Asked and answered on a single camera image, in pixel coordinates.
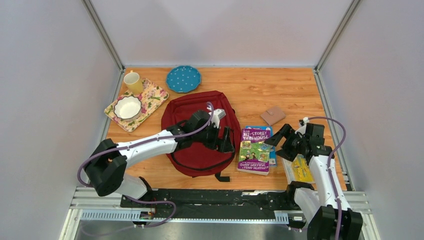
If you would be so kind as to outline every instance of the red backpack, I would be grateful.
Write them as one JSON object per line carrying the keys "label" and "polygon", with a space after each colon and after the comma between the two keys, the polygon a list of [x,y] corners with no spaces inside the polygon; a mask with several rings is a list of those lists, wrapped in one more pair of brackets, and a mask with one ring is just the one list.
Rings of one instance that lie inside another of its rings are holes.
{"label": "red backpack", "polygon": [[219,137],[222,137],[225,126],[230,127],[233,133],[230,138],[235,152],[221,153],[203,146],[202,143],[194,142],[190,147],[167,154],[167,156],[174,167],[187,176],[199,177],[215,174],[220,182],[229,182],[230,177],[222,177],[221,171],[239,152],[242,132],[235,111],[231,108],[224,93],[219,91],[199,92],[170,101],[163,113],[161,127],[164,130],[183,120],[188,120],[198,110],[207,111],[207,102],[211,102],[215,109],[225,110],[226,115],[219,124],[221,126]]}

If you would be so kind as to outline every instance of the bowl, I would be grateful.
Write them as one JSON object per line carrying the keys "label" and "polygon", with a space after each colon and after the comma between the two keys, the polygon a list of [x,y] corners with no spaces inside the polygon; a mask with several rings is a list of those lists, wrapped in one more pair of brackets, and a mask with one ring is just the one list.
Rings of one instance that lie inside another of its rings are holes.
{"label": "bowl", "polygon": [[137,119],[142,112],[142,102],[134,96],[126,96],[116,103],[113,113],[127,122]]}

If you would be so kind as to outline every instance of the book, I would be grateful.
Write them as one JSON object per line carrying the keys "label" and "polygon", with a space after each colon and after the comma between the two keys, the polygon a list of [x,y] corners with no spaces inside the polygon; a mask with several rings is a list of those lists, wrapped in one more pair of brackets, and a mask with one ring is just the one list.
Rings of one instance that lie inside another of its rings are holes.
{"label": "book", "polygon": [[[262,130],[270,130],[271,136],[273,133],[273,127],[271,126],[246,126],[247,129],[262,129]],[[277,155],[276,155],[276,147],[270,146],[270,152],[269,152],[269,166],[270,167],[277,167]]]}
{"label": "book", "polygon": [[270,172],[270,146],[264,141],[271,137],[270,130],[241,130],[240,152],[237,170],[241,172],[268,175]]}
{"label": "book", "polygon": [[302,154],[298,154],[293,162],[284,158],[281,158],[281,161],[284,166],[284,171],[288,183],[291,183],[292,181],[309,184],[315,183],[314,177],[312,176],[312,173],[306,163],[306,159]]}

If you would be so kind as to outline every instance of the cable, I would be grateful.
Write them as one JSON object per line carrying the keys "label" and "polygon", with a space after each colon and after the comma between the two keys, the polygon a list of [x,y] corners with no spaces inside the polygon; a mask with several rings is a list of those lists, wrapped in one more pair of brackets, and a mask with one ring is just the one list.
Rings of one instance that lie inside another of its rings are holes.
{"label": "cable", "polygon": [[[212,117],[214,116],[214,106],[209,101],[206,104],[208,106],[208,109],[210,110],[210,116],[209,116],[209,119],[206,121],[206,123],[203,126],[201,126],[200,128],[198,128],[198,129],[196,129],[196,130],[194,130],[192,132],[185,133],[185,134],[172,135],[172,136],[160,136],[160,137],[156,137],[156,138],[153,137],[153,138],[150,138],[150,139],[147,139],[147,140],[143,140],[143,141],[134,143],[134,144],[132,144],[130,146],[116,147],[116,148],[112,148],[112,149],[108,149],[108,150],[105,150],[105,151],[96,153],[96,154],[92,155],[91,157],[89,157],[87,160],[85,160],[79,166],[78,172],[77,172],[77,175],[76,175],[76,178],[78,179],[78,182],[81,183],[82,185],[86,186],[86,187],[92,187],[90,184],[88,184],[88,183],[86,183],[86,182],[83,181],[83,179],[81,178],[81,172],[82,172],[83,168],[91,160],[93,160],[95,158],[98,158],[98,157],[100,157],[102,155],[105,155],[105,154],[108,154],[108,153],[112,153],[114,151],[121,151],[121,150],[132,149],[132,148],[138,147],[138,146],[140,146],[142,144],[150,143],[150,142],[153,142],[153,141],[159,141],[159,140],[162,140],[162,139],[185,138],[185,137],[189,137],[191,135],[197,134],[198,132],[202,131],[203,129],[205,129],[209,125],[209,123],[211,123]],[[125,197],[128,198],[128,199],[130,199],[131,201],[136,202],[136,203],[139,203],[139,204],[170,204],[173,207],[172,213],[167,218],[165,218],[164,220],[162,220],[160,222],[157,222],[157,223],[154,223],[154,224],[149,224],[149,225],[137,225],[137,227],[153,228],[153,227],[160,226],[162,224],[165,224],[170,218],[172,218],[174,216],[175,212],[177,211],[177,205],[174,202],[172,202],[172,201],[141,201],[141,200],[132,198],[130,196],[125,196]],[[81,228],[80,230],[81,230],[82,233],[84,233],[85,235],[90,236],[90,237],[104,237],[104,236],[112,235],[112,234],[115,234],[115,233],[119,233],[119,232],[122,232],[122,231],[125,231],[125,230],[128,230],[128,229],[131,229],[133,227],[134,226],[131,225],[131,226],[123,227],[123,228],[118,229],[118,230],[113,231],[113,232],[108,232],[108,233],[103,233],[103,234],[91,234],[91,233],[86,232],[83,228]]]}
{"label": "cable", "polygon": [[165,218],[164,220],[162,220],[158,223],[144,225],[144,228],[153,228],[153,227],[157,227],[157,226],[160,226],[160,225],[166,223],[170,218],[172,218],[172,216],[177,211],[177,205],[173,201],[141,201],[141,200],[132,198],[130,196],[125,196],[125,197],[128,198],[129,200],[136,202],[136,203],[139,203],[139,204],[171,204],[172,205],[172,207],[173,207],[172,213],[167,218]]}
{"label": "cable", "polygon": [[339,192],[337,192],[336,181],[334,180],[334,177],[333,177],[333,174],[332,174],[332,170],[331,170],[330,164],[331,164],[332,156],[334,155],[334,153],[336,153],[336,151],[340,148],[340,146],[343,144],[343,142],[346,139],[346,128],[345,128],[345,126],[343,126],[342,123],[340,123],[339,121],[337,121],[337,120],[335,120],[335,119],[333,119],[331,117],[313,116],[313,117],[309,117],[308,119],[309,120],[312,120],[312,119],[326,119],[326,120],[330,120],[330,121],[333,121],[336,124],[338,124],[341,127],[341,129],[343,130],[343,137],[341,138],[341,141],[331,151],[331,153],[328,156],[328,160],[327,160],[328,174],[330,176],[330,181],[331,181],[332,189],[333,189],[334,194],[335,194],[335,199],[337,201],[337,208],[338,208],[338,211],[337,211],[338,212],[338,214],[337,214],[337,225],[336,225],[336,228],[335,228],[335,238],[334,238],[334,239],[338,240],[339,239],[339,236],[340,236],[340,228],[342,226],[342,202],[340,201],[340,198],[339,198]]}
{"label": "cable", "polygon": [[301,233],[302,231],[307,231],[308,230],[307,227],[304,227],[304,228],[295,228],[295,227],[291,227],[291,226],[287,226],[287,225],[280,225],[280,226],[286,228],[289,231],[293,230],[295,233]]}

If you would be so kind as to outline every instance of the children's book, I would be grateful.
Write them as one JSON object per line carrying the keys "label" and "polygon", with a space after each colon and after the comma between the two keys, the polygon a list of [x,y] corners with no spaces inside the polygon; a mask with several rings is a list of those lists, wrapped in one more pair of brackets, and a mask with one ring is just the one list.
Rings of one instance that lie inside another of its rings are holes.
{"label": "children's book", "polygon": [[241,130],[240,153],[237,170],[268,175],[271,146],[264,143],[271,137],[270,130],[244,128]]}
{"label": "children's book", "polygon": [[[262,130],[270,130],[271,136],[273,135],[273,127],[272,126],[246,126],[247,129],[262,129]],[[271,146],[269,152],[269,166],[277,167],[277,155],[276,155],[276,147]]]}

